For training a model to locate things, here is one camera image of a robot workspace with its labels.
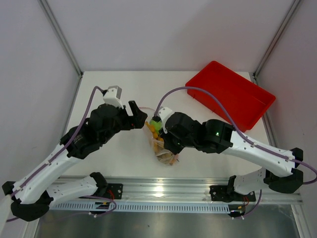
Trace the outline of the yellow ginger toy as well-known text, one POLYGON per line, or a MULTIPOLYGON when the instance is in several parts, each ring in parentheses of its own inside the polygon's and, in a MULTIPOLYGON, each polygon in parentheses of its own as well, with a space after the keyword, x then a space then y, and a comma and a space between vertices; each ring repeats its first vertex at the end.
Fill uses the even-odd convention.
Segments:
POLYGON ((152 123, 152 124, 146 122, 146 126, 150 130, 150 132, 152 133, 152 136, 153 136, 153 138, 155 140, 163 142, 163 139, 159 135, 159 130, 156 129, 157 128, 157 123, 156 122, 152 123))

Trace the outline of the clear pink zip top bag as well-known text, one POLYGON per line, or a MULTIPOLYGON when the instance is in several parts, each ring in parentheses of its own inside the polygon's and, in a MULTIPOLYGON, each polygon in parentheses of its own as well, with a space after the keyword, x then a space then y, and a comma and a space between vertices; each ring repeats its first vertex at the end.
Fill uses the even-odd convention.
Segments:
POLYGON ((161 121, 155 121, 153 119, 155 110, 148 107, 140 107, 140 110, 148 115, 145 125, 143 126, 143 132, 148 139, 149 146, 151 147, 155 157, 160 163, 173 166, 179 161, 178 155, 174 155, 172 152, 164 148, 164 141, 159 133, 162 129, 161 121))

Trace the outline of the green vegetable toy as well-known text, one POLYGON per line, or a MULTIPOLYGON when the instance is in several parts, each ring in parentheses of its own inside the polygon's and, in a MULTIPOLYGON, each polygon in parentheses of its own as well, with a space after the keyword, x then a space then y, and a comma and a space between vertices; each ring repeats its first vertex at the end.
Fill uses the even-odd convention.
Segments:
POLYGON ((150 120, 149 125, 150 125, 149 128, 151 132, 158 133, 162 128, 161 121, 156 121, 154 119, 150 120))

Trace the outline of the brown longan bunch toy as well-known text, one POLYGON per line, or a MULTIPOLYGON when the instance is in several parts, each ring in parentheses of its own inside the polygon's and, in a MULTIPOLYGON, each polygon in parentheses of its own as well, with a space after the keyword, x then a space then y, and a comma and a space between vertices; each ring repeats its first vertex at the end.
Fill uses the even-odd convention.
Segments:
POLYGON ((166 165, 174 165, 178 162, 178 155, 174 155, 172 152, 164 148, 164 143, 161 141, 154 141, 153 142, 153 151, 160 163, 166 165))

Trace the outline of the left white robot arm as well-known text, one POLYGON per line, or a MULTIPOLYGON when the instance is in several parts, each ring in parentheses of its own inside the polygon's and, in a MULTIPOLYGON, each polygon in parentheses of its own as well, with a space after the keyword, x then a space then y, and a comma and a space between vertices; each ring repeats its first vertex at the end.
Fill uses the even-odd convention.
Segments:
POLYGON ((92 110, 82 125, 73 127, 65 134, 53 153, 38 165, 30 175, 17 182, 7 181, 2 185, 4 194, 10 195, 13 216, 30 222, 59 203, 79 197, 94 196, 109 198, 108 183, 99 172, 84 179, 62 185, 53 183, 69 168, 84 160, 91 153, 121 131, 141 129, 147 114, 135 101, 129 101, 132 115, 125 108, 102 104, 92 110))

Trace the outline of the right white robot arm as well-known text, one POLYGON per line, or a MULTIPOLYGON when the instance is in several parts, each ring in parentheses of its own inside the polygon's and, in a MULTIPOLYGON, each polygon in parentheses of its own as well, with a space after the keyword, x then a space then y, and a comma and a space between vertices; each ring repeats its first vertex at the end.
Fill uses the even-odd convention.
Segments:
POLYGON ((206 154, 235 156, 260 166, 260 169, 242 176, 231 176, 227 196, 237 200, 251 191, 269 188, 291 194, 303 185, 303 172, 294 162, 302 151, 282 150, 259 141, 252 141, 232 125, 217 119, 200 123, 184 113, 162 109, 161 136, 165 149, 179 154, 184 148, 194 148, 206 154))

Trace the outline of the red plastic tray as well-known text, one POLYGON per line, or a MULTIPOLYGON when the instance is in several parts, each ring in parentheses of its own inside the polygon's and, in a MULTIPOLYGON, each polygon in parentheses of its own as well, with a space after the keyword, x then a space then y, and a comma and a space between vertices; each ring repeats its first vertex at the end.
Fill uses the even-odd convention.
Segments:
POLYGON ((276 99, 217 61, 211 61, 185 85, 213 94, 242 132, 251 130, 276 99))

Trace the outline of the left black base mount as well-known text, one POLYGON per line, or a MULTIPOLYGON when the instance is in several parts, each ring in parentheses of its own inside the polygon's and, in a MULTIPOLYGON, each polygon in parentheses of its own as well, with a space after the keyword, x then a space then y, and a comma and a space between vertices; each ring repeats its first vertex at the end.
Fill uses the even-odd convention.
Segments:
POLYGON ((123 194, 123 184, 121 183, 108 183, 105 177, 99 172, 93 172, 85 179, 92 179, 91 183, 96 189, 88 196, 97 196, 103 198, 109 198, 111 200, 121 199, 123 194))

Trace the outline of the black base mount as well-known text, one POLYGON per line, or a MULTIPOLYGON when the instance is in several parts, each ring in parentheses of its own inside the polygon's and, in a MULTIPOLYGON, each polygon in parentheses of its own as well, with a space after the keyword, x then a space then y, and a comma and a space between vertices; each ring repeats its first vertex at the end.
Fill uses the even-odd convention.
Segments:
POLYGON ((254 191, 249 192, 246 195, 235 191, 234 182, 236 181, 236 178, 236 175, 231 176, 227 185, 211 185, 209 191, 211 200, 225 203, 244 201, 255 202, 256 196, 254 191))
POLYGON ((97 196, 103 198, 109 198, 111 200, 121 199, 123 194, 123 184, 121 183, 108 183, 105 177, 99 172, 93 172, 85 179, 92 179, 91 183, 96 189, 88 196, 97 196))

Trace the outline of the aluminium frame rail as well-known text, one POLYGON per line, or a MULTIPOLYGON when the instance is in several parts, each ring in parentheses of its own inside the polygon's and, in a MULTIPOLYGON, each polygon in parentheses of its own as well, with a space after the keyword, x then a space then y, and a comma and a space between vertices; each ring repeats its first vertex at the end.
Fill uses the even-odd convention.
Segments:
MULTIPOLYGON (((53 184, 60 185, 83 179, 83 176, 61 176, 53 184)), ((204 203, 211 202, 211 185, 225 185, 227 179, 203 178, 106 178, 108 183, 123 184, 121 201, 160 203, 204 203)), ((303 200, 299 192, 281 194, 263 189, 261 204, 299 205, 303 200)))

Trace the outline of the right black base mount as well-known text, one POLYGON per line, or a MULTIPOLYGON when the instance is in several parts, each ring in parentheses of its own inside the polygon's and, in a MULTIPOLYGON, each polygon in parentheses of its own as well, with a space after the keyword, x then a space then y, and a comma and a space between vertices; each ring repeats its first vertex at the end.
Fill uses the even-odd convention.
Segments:
POLYGON ((254 191, 249 192, 246 195, 235 191, 234 182, 236 181, 236 178, 236 175, 231 176, 227 185, 211 185, 209 191, 211 200, 225 203, 244 201, 255 202, 256 196, 254 191))

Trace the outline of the left corner aluminium post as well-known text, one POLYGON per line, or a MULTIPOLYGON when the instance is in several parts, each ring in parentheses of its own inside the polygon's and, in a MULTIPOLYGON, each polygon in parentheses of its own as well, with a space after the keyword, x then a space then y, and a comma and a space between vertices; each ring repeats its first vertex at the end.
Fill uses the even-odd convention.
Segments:
POLYGON ((38 3, 40 5, 40 7, 42 8, 52 30, 54 31, 62 49, 65 52, 66 56, 68 57, 72 67, 76 71, 77 75, 79 77, 82 77, 83 71, 81 70, 81 68, 79 66, 79 63, 78 63, 78 61, 73 53, 73 50, 71 49, 49 2, 47 0, 38 0, 38 3))

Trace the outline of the corner aluminium post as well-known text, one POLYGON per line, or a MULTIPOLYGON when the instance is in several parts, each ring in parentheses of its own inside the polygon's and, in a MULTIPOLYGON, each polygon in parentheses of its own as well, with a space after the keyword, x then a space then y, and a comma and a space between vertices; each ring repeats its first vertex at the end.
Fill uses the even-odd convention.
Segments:
POLYGON ((257 64, 257 67, 255 71, 252 73, 252 81, 254 83, 258 82, 258 77, 263 70, 265 64, 268 62, 270 56, 272 55, 274 49, 276 48, 277 44, 281 40, 283 34, 285 33, 287 27, 290 25, 293 17, 295 16, 296 12, 300 8, 301 4, 303 3, 303 0, 293 0, 290 7, 286 11, 284 17, 282 18, 282 21, 274 34, 272 40, 270 41, 267 49, 265 50, 265 53, 261 57, 261 60, 257 64))
POLYGON ((77 75, 79 77, 82 77, 83 71, 81 70, 81 68, 79 66, 79 63, 78 63, 78 61, 73 53, 73 50, 71 49, 49 2, 47 0, 38 0, 38 3, 40 5, 40 7, 42 8, 52 30, 54 31, 62 49, 65 52, 66 56, 68 57, 72 67, 76 71, 77 75))

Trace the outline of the right corner aluminium post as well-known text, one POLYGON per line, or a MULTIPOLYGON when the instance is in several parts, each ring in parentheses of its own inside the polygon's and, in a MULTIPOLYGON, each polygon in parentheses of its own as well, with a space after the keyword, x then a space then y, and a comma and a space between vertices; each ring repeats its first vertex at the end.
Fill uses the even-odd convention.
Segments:
POLYGON ((303 0, 293 0, 290 7, 286 11, 284 17, 282 18, 282 21, 274 34, 272 40, 270 41, 267 49, 265 50, 265 53, 261 57, 261 60, 257 64, 257 67, 255 71, 252 73, 252 81, 254 83, 258 82, 258 77, 263 70, 265 64, 268 62, 270 56, 272 55, 274 49, 276 48, 277 44, 281 40, 283 34, 285 33, 287 27, 290 25, 293 17, 295 16, 296 12, 300 8, 301 4, 303 3, 303 0))

